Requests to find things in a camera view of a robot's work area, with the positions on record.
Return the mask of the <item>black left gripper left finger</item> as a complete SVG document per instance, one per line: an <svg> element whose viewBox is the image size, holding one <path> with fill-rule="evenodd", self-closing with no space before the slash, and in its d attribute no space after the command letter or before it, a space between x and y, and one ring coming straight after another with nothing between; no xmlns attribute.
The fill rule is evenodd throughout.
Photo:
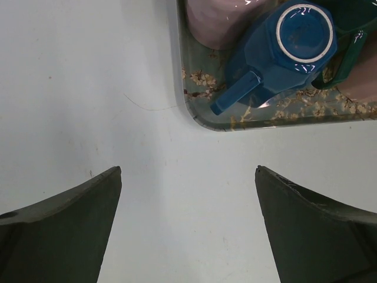
<svg viewBox="0 0 377 283"><path fill-rule="evenodd" d="M1 215L1 282L97 282L121 169Z"/></svg>

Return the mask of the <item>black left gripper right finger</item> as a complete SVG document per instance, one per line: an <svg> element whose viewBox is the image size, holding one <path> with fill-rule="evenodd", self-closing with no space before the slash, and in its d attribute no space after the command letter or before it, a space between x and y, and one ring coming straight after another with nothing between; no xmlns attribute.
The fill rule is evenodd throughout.
<svg viewBox="0 0 377 283"><path fill-rule="evenodd" d="M376 282L376 214L258 166L255 184L281 282Z"/></svg>

